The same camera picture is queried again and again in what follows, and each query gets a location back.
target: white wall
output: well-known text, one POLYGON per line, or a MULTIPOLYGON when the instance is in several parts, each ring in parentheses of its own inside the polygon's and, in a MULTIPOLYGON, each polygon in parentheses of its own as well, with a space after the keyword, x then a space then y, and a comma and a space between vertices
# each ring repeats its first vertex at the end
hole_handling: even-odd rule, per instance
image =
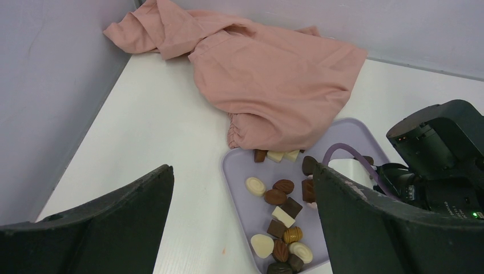
POLYGON ((483 0, 174 0, 357 44, 369 57, 484 78, 483 0))
POLYGON ((133 0, 0 9, 0 225, 35 220, 130 57, 102 34, 133 0))

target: table surface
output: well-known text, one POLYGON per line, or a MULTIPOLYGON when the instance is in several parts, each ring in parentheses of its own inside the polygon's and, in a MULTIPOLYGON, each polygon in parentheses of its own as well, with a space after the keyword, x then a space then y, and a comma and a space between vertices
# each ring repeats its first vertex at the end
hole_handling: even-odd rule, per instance
MULTIPOLYGON (((387 130, 421 108, 457 98, 484 113, 483 82, 366 61, 337 119, 364 122, 389 159, 402 162, 387 130)), ((228 126, 227 115, 198 92, 187 57, 134 55, 39 220, 169 164, 175 188, 154 273, 257 273, 220 169, 228 126)), ((325 264, 310 273, 332 271, 325 264)))

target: dark chocolate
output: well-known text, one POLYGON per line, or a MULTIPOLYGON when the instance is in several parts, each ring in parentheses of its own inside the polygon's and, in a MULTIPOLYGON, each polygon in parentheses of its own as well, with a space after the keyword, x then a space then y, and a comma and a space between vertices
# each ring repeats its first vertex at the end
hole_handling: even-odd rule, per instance
POLYGON ((304 265, 303 260, 301 260, 301 258, 296 256, 295 254, 289 255, 287 263, 291 266, 292 271, 294 271, 294 273, 300 272, 301 268, 303 268, 303 265, 304 265))
POLYGON ((281 209, 284 210, 289 216, 293 219, 299 214, 303 206, 301 206, 298 202, 294 201, 291 197, 288 197, 287 201, 281 205, 281 209))
POLYGON ((267 268, 267 274, 292 274, 292 268, 286 263, 273 263, 267 268))
POLYGON ((302 160, 302 172, 304 175, 309 176, 313 174, 317 163, 318 161, 315 158, 311 156, 304 156, 304 159, 302 160))
POLYGON ((366 161, 367 161, 369 164, 371 164, 372 166, 375 164, 375 160, 373 160, 373 158, 372 158, 372 157, 370 157, 370 156, 363 156, 363 158, 365 158, 365 160, 366 160, 366 161))
POLYGON ((262 163, 267 155, 267 150, 254 150, 254 162, 262 163))
POLYGON ((267 233, 276 238, 282 239, 286 229, 287 227, 281 221, 272 220, 269 224, 269 228, 267 228, 267 233))
POLYGON ((313 180, 302 181, 302 199, 307 203, 316 202, 316 195, 314 193, 314 182, 313 180))

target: square chocolate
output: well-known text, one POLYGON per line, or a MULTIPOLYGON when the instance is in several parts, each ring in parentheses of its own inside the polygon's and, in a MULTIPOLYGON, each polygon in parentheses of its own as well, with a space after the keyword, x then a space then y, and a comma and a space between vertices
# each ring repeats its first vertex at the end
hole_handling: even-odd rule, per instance
POLYGON ((284 210, 289 216, 293 219, 299 214, 303 206, 301 206, 298 202, 294 201, 291 197, 288 197, 286 202, 281 205, 281 209, 284 210))
POLYGON ((287 227, 284 225, 283 222, 278 220, 272 220, 269 224, 269 228, 267 229, 267 233, 281 239, 286 229, 287 227))
POLYGON ((302 181, 302 199, 307 203, 316 202, 316 194, 314 193, 313 180, 302 181))
POLYGON ((294 271, 294 273, 300 272, 304 264, 303 260, 301 260, 301 258, 296 256, 295 254, 289 255, 287 263, 291 266, 292 271, 294 271))

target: crumpled fabric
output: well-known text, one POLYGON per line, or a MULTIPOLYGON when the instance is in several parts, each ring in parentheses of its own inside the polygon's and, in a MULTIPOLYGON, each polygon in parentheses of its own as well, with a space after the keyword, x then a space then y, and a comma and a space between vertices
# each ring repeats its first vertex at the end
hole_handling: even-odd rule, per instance
POLYGON ((104 34, 127 53, 190 53, 199 91, 228 113, 230 148, 292 151, 315 144, 350 98, 367 52, 299 31, 147 0, 104 34))

